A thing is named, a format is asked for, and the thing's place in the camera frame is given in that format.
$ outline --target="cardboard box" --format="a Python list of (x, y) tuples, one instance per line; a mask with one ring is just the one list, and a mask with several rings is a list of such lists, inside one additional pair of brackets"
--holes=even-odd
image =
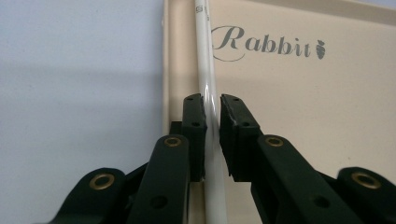
[[(341, 0), (210, 4), (218, 95), (243, 99), (264, 133), (288, 138), (324, 174), (360, 166), (396, 183), (395, 10)], [(167, 132), (198, 75), (194, 2), (164, 7)], [(229, 223), (261, 222), (249, 184), (226, 178), (226, 197)], [(191, 223), (203, 223), (202, 199), (191, 192)]]

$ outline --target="carrot logo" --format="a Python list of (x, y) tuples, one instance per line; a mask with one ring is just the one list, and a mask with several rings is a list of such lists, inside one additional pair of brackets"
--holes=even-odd
[(326, 49), (323, 47), (324, 42), (321, 40), (318, 40), (317, 44), (317, 55), (318, 58), (322, 59), (324, 57), (324, 53), (326, 52)]

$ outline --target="beige surface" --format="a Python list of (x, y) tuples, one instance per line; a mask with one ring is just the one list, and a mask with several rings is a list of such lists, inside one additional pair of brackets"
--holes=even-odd
[[(223, 60), (245, 55), (236, 62), (215, 60), (218, 93), (242, 98), (264, 133), (288, 138), (322, 173), (336, 177), (343, 167), (361, 166), (396, 183), (396, 13), (349, 1), (318, 1), (307, 10), (291, 8), (292, 1), (276, 3), (286, 7), (211, 2), (212, 29), (244, 29), (235, 39), (237, 49), (228, 42), (214, 51)], [(238, 36), (238, 29), (231, 37)], [(229, 31), (213, 32), (215, 48)], [(299, 44), (302, 55), (262, 52), (266, 35), (277, 45), (281, 37), (293, 49)], [(257, 41), (258, 51), (246, 49), (249, 38), (248, 47)], [(326, 49), (321, 60), (318, 40)], [(165, 130), (171, 120), (181, 119), (183, 98), (198, 92), (195, 48), (193, 1), (166, 1)], [(191, 190), (191, 223), (203, 223), (200, 193), (200, 186)], [(229, 223), (260, 223), (249, 184), (227, 179), (226, 197)]]

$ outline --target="white rod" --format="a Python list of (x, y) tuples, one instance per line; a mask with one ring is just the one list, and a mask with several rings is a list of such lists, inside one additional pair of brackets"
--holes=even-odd
[(206, 224), (226, 224), (222, 153), (219, 145), (216, 79), (213, 64), (212, 35), (206, 0), (195, 0), (198, 74), (206, 113), (205, 140), (205, 217)]

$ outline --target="brass screw insert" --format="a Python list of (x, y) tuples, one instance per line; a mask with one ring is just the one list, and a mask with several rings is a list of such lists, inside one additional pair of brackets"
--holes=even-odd
[[(100, 179), (104, 179), (106, 180), (105, 183), (100, 183), (98, 184), (98, 180)], [(114, 183), (114, 175), (111, 174), (99, 174), (96, 175), (91, 181), (90, 181), (90, 187), (91, 189), (95, 189), (95, 190), (101, 190), (101, 189), (107, 189), (108, 187), (110, 187), (111, 185), (113, 185)]]
[(168, 147), (177, 147), (181, 144), (181, 140), (176, 137), (166, 138), (164, 142)]
[(355, 172), (351, 175), (351, 177), (356, 183), (366, 187), (367, 189), (381, 188), (381, 182), (379, 182), (374, 177), (367, 175), (366, 173)]
[(277, 137), (267, 137), (265, 138), (265, 142), (271, 147), (281, 147), (283, 146), (283, 141)]

